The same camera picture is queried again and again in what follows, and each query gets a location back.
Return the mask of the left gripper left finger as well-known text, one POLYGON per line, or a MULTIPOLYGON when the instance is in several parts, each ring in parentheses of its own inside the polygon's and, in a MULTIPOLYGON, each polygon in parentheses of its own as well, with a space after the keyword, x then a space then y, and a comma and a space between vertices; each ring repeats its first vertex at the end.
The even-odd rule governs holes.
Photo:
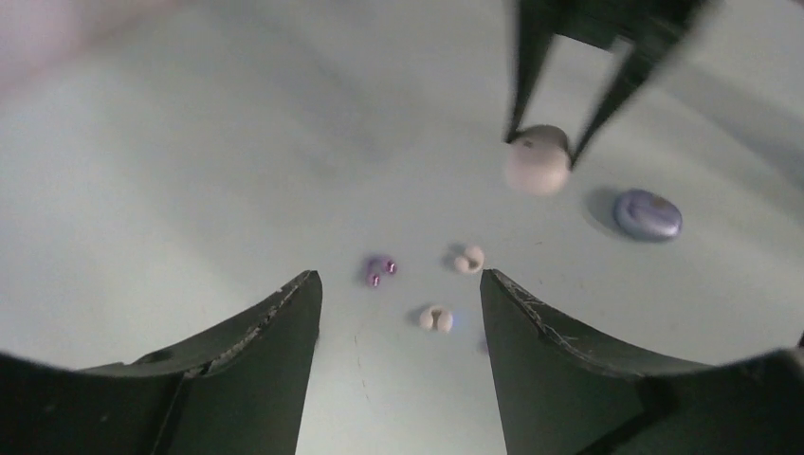
POLYGON ((319 336, 305 271, 265 300, 130 363, 1 358, 5 454, 292 454, 319 336))

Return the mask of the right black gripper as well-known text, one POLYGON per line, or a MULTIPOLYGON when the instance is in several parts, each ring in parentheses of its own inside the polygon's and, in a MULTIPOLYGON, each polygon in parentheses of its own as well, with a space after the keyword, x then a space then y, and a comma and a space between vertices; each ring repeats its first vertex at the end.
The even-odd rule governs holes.
POLYGON ((574 170, 598 130, 693 33, 711 1, 517 1, 515 83, 505 143, 518 135, 555 35, 608 49, 633 43, 570 158, 574 170))

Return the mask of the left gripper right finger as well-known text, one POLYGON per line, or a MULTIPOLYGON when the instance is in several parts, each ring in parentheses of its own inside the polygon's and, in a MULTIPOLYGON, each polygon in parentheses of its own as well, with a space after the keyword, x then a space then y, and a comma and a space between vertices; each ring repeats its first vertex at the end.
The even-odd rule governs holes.
POLYGON ((803 450, 799 347, 707 366, 600 332, 495 269, 480 292, 511 454, 803 450))

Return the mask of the white earbud charging case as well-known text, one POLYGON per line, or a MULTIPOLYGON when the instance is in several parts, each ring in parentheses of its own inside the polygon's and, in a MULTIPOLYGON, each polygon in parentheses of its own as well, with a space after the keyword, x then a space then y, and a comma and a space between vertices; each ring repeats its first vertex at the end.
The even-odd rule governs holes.
POLYGON ((552 195, 565 186, 570 172, 569 138, 562 129, 540 124, 515 134, 504 167, 512 190, 552 195))

